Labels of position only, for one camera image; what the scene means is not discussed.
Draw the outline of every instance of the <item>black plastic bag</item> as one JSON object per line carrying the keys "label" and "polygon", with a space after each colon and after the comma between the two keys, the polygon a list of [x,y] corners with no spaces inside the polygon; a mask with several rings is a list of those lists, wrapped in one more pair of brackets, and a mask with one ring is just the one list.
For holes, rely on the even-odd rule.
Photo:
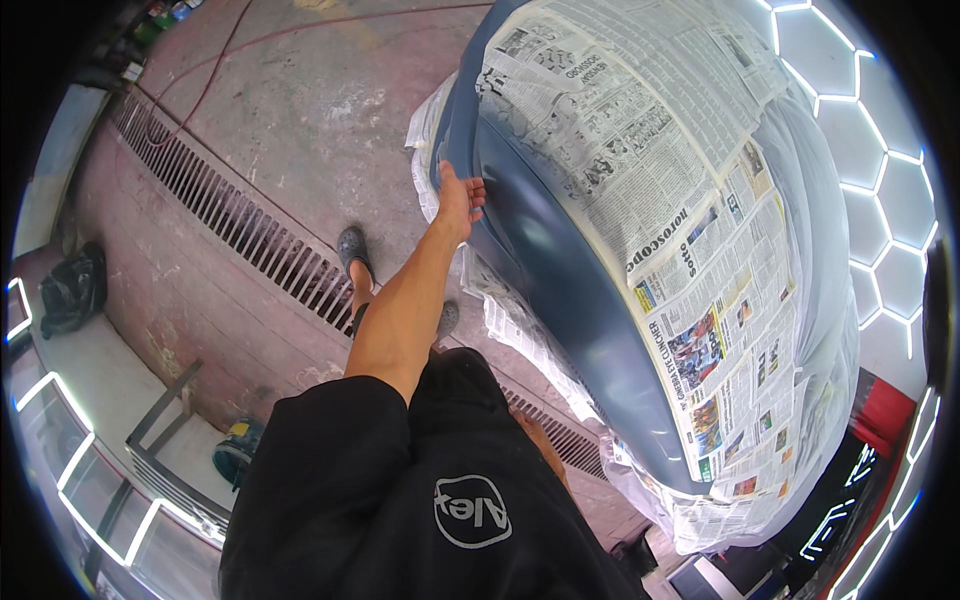
{"label": "black plastic bag", "polygon": [[44,340],[79,329],[107,301],[104,250],[93,242],[84,244],[40,282],[40,296],[47,313],[40,321]]}

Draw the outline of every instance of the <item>slipper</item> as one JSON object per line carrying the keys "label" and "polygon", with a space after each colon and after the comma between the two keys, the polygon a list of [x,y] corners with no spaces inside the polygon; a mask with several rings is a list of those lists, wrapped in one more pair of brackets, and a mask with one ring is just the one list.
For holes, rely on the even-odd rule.
{"label": "slipper", "polygon": [[337,239],[337,255],[340,262],[344,265],[344,271],[350,276],[350,263],[359,260],[367,266],[370,272],[370,279],[373,285],[376,285],[376,277],[373,276],[373,266],[370,264],[370,258],[367,256],[367,242],[363,239],[363,232],[360,228],[349,227],[343,230]]}
{"label": "slipper", "polygon": [[454,327],[460,321],[460,308],[453,300],[444,302],[444,308],[440,311],[440,322],[437,323],[437,341],[453,333]]}

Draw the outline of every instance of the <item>stained floor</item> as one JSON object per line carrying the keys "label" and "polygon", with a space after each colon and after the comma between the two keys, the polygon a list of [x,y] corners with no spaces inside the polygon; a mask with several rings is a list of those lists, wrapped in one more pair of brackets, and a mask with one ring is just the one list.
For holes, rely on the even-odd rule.
{"label": "stained floor", "polygon": [[[447,7],[327,23],[271,36],[221,63],[186,130],[271,206],[331,246],[348,225],[365,231],[377,279],[402,265],[426,229],[404,149],[410,116],[456,70],[486,7]],[[215,57],[245,3],[206,0],[151,48],[140,87],[157,96]],[[254,0],[230,48],[321,20],[403,11],[413,0]],[[177,82],[159,106],[187,116],[213,69]],[[337,378],[349,340],[291,306],[276,288],[231,261],[226,244],[165,196],[156,176],[102,122],[75,179],[78,229],[105,248],[105,312],[165,383],[196,358],[194,410],[226,430],[237,417],[269,417],[274,402]],[[546,379],[487,337],[482,302],[460,289],[458,259],[447,295],[461,321],[449,346],[478,348],[501,384],[590,439]],[[612,487],[571,469],[570,483],[605,547],[646,519]]]}

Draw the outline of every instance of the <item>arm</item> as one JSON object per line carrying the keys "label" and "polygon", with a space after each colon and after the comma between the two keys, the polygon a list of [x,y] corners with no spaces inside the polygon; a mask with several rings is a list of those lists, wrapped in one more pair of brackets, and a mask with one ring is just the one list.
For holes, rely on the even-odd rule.
{"label": "arm", "polygon": [[513,406],[510,407],[510,414],[514,417],[514,420],[519,423],[520,427],[534,445],[540,450],[540,454],[543,455],[543,460],[546,461],[546,464],[557,474],[561,483],[564,484],[566,491],[570,494],[570,497],[573,498],[573,490],[570,489],[570,484],[566,481],[564,462],[560,460],[560,455],[557,454],[557,450],[550,443],[550,438],[547,437],[546,431],[543,430],[543,425],[527,417],[522,411]]}
{"label": "arm", "polygon": [[370,375],[397,390],[410,405],[444,305],[444,287],[457,246],[481,218],[483,180],[459,180],[440,163],[440,210],[406,264],[370,303],[350,349],[344,377]]}

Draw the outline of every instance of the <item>hand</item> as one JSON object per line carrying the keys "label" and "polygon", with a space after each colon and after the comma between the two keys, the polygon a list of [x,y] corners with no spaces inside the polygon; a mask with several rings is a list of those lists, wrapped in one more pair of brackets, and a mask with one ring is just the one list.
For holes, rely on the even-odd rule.
{"label": "hand", "polygon": [[519,423],[520,427],[523,428],[523,431],[526,432],[527,436],[534,443],[534,445],[540,449],[540,454],[543,455],[543,460],[545,460],[546,464],[553,469],[553,472],[557,473],[557,476],[560,477],[560,480],[564,483],[566,490],[570,492],[570,486],[566,483],[566,469],[564,468],[564,462],[560,460],[560,455],[557,454],[557,450],[555,450],[553,445],[550,443],[550,438],[548,438],[546,432],[543,431],[543,425],[541,425],[538,421],[527,417],[523,414],[523,411],[515,408],[514,406],[510,407],[510,414],[513,416],[514,420]]}
{"label": "hand", "polygon": [[483,217],[479,210],[471,211],[483,206],[487,189],[478,177],[458,179],[447,160],[440,163],[440,176],[440,209],[434,222],[449,227],[459,244],[470,236],[470,225]]}

